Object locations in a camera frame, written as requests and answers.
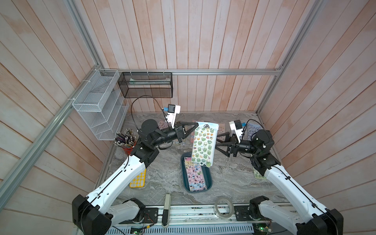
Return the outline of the green sticker sheet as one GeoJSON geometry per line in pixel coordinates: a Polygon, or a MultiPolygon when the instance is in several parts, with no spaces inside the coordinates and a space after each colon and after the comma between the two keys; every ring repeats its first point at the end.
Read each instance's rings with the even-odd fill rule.
{"type": "Polygon", "coordinates": [[[205,167],[213,165],[214,150],[219,124],[198,122],[194,131],[192,162],[205,167]]]}
{"type": "Polygon", "coordinates": [[[266,180],[264,176],[262,176],[255,168],[253,169],[254,177],[258,180],[266,180]]]}

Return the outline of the teal storage box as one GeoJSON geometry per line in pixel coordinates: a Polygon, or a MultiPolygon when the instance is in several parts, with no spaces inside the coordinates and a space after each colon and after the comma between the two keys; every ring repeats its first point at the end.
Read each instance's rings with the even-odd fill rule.
{"type": "Polygon", "coordinates": [[[182,179],[183,179],[183,185],[184,185],[184,188],[186,189],[186,191],[188,191],[189,193],[203,193],[205,191],[208,191],[211,189],[212,187],[212,176],[211,176],[211,172],[210,172],[210,169],[204,165],[201,165],[202,166],[202,170],[203,170],[203,174],[204,174],[204,177],[205,177],[205,180],[206,180],[206,184],[208,186],[208,189],[205,190],[205,191],[200,191],[200,192],[190,192],[188,190],[188,180],[187,180],[187,177],[186,177],[186,170],[185,170],[185,167],[184,167],[184,158],[185,157],[192,157],[192,154],[189,152],[189,153],[184,153],[181,158],[180,158],[180,161],[181,161],[181,166],[182,166],[182,179]]]}

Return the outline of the dark blue sticker sheet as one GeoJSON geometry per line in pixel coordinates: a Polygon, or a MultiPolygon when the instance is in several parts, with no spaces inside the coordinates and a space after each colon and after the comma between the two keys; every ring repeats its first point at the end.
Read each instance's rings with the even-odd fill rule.
{"type": "Polygon", "coordinates": [[[249,123],[247,125],[247,140],[252,140],[255,133],[261,130],[262,127],[259,124],[249,123]]]}

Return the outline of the pink yellow cat sticker sheet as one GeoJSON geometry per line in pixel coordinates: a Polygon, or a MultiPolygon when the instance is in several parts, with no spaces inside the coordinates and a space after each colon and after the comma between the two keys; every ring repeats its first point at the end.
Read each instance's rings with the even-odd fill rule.
{"type": "Polygon", "coordinates": [[[190,192],[200,192],[208,189],[202,166],[200,164],[192,162],[191,157],[185,157],[184,167],[188,180],[188,190],[190,192]]]}

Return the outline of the pastel sticker sheet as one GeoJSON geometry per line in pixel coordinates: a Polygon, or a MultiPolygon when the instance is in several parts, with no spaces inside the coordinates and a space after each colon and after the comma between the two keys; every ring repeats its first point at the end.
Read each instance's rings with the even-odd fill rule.
{"type": "Polygon", "coordinates": [[[219,136],[221,134],[224,134],[226,133],[226,128],[225,128],[225,123],[220,123],[219,124],[219,128],[218,128],[218,132],[217,132],[217,138],[221,141],[225,141],[225,136],[219,136]]]}

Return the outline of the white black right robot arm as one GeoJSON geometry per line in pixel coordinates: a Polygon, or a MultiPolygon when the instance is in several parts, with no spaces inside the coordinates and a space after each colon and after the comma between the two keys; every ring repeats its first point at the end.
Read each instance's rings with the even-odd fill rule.
{"type": "Polygon", "coordinates": [[[215,147],[226,156],[247,154],[253,169],[269,180],[291,203],[295,212],[290,212],[268,197],[259,196],[250,200],[248,213],[253,220],[271,219],[294,235],[341,235],[344,217],[336,209],[328,209],[311,196],[286,171],[281,162],[272,155],[274,145],[270,131],[259,130],[251,140],[242,140],[236,134],[224,133],[225,140],[217,140],[215,147]]]}

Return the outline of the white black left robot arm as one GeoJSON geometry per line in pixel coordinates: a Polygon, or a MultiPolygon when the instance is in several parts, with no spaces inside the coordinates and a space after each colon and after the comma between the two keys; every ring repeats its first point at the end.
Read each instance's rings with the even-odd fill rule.
{"type": "Polygon", "coordinates": [[[136,198],[113,205],[119,194],[158,156],[161,144],[181,142],[199,126],[196,122],[177,122],[174,127],[160,129],[156,120],[143,122],[139,138],[127,160],[98,188],[87,196],[72,201],[73,223],[85,235],[104,235],[124,221],[142,223],[145,205],[136,198]]]}

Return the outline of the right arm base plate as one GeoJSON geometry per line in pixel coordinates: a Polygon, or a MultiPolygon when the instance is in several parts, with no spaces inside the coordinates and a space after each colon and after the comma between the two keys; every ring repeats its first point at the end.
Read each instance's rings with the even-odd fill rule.
{"type": "Polygon", "coordinates": [[[262,216],[253,205],[234,206],[234,209],[237,221],[269,221],[269,218],[262,216]]]}

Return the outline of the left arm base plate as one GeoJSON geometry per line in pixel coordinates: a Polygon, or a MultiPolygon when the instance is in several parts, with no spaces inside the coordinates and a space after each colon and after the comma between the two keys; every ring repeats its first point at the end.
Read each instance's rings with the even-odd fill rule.
{"type": "Polygon", "coordinates": [[[133,220],[126,220],[120,224],[155,224],[158,222],[158,212],[157,207],[145,208],[133,220]]]}

